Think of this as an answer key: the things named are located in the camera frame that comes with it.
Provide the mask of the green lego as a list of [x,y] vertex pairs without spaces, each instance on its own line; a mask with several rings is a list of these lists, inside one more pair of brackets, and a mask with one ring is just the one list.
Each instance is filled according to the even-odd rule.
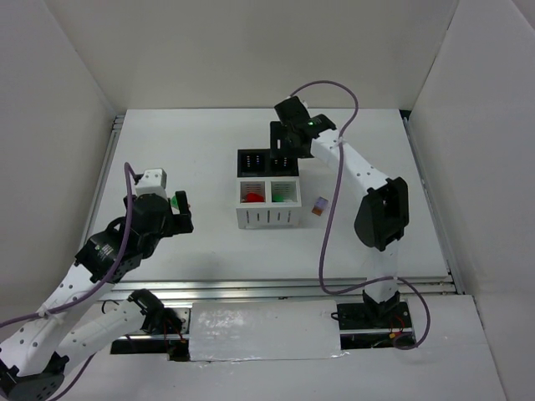
[[174,209],[179,209],[178,202],[175,196],[171,197],[171,207]]

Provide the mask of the green lego brick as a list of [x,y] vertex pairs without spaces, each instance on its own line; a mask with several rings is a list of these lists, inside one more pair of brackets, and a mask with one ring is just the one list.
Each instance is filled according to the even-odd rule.
[[294,203],[295,199],[286,193],[272,193],[272,202],[274,203]]

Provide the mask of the red ridged lego brick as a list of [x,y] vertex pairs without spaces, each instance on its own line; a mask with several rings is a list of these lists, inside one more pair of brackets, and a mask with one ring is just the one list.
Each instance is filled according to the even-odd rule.
[[243,203],[263,203],[265,201],[263,195],[259,195],[258,193],[249,192],[246,193],[245,197],[243,198]]

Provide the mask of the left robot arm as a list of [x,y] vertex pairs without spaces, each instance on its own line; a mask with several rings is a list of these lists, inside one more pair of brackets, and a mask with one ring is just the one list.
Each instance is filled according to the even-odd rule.
[[150,257],[159,241],[193,231],[184,191],[172,199],[133,199],[133,221],[111,221],[77,253],[65,278],[37,312],[1,344],[1,395],[6,400],[46,400],[68,376],[125,334],[179,334],[182,320],[147,289],[83,326],[81,317],[111,292],[127,272]]

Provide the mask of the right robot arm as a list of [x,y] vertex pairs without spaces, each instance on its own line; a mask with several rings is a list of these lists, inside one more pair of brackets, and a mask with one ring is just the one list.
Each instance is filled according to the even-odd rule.
[[332,206],[338,204],[342,184],[354,192],[358,210],[354,232],[372,251],[373,271],[360,284],[364,313],[370,322],[386,320],[400,303],[397,284],[399,242],[409,224],[406,181],[376,169],[344,141],[341,130],[323,114],[311,116],[297,96],[275,105],[277,120],[270,124],[274,158],[314,158],[336,171]]

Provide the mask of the black container pair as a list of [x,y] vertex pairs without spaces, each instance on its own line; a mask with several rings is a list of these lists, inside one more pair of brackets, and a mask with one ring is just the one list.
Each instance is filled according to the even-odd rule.
[[299,176],[295,158],[272,158],[270,149],[245,149],[237,151],[237,177],[286,177]]

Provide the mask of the white container pair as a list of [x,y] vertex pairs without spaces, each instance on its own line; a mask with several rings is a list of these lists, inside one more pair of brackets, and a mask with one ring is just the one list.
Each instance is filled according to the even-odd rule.
[[[263,203],[243,203],[246,193],[263,195]],[[274,203],[272,193],[286,193],[294,203]],[[298,176],[237,178],[237,225],[240,229],[295,227],[302,215]]]

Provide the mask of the white foam cover panel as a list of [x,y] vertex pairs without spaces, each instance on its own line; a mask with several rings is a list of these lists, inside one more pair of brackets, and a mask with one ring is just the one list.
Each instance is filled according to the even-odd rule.
[[189,354],[195,362],[309,360],[343,354],[333,300],[196,302]]

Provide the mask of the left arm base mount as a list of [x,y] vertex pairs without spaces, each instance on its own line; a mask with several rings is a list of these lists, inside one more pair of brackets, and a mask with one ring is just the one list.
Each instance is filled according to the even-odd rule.
[[172,308],[161,307],[148,312],[142,323],[141,331],[153,336],[161,336],[165,346],[170,346],[172,341],[186,344],[182,328],[184,322]]

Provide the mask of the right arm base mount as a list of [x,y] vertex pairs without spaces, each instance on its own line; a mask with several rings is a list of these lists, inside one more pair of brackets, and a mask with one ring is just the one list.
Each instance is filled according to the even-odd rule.
[[407,302],[383,317],[371,317],[363,303],[338,303],[331,318],[339,325],[342,350],[409,347],[415,334]]

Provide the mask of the aluminium rail frame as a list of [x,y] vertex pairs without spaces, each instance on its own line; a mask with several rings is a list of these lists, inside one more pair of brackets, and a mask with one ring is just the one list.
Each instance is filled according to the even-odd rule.
[[[315,297],[325,216],[313,204],[333,194],[335,174],[316,160],[300,163],[303,214],[295,228],[242,230],[237,225],[237,151],[268,145],[271,109],[131,109],[120,116],[105,161],[93,228],[122,210],[122,167],[160,167],[169,191],[183,190],[194,231],[166,239],[112,291],[138,288],[175,302],[201,299]],[[456,292],[399,111],[361,110],[345,139],[410,191],[410,224],[400,242],[399,272],[426,294]]]

